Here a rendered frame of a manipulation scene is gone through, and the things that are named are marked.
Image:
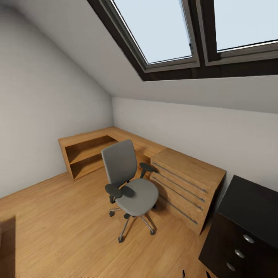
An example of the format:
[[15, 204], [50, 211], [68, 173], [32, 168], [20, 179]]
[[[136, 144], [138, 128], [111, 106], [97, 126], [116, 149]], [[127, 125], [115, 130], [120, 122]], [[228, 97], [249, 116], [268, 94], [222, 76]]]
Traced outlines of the swivel chair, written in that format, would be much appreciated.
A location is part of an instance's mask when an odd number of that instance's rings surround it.
[[119, 243], [123, 242], [122, 236], [129, 222], [130, 216], [140, 217], [150, 229], [150, 234], [154, 235], [154, 230], [150, 227], [143, 215], [150, 209], [156, 207], [159, 198], [157, 186], [144, 179], [146, 171], [153, 172], [153, 168], [144, 162], [140, 163], [143, 168], [141, 176], [134, 179], [137, 172], [137, 159], [134, 153], [133, 142], [130, 139], [118, 142], [101, 151], [105, 170], [109, 184], [105, 190], [109, 193], [110, 203], [117, 203], [119, 208], [110, 210], [110, 217], [115, 210], [124, 210], [127, 219]]

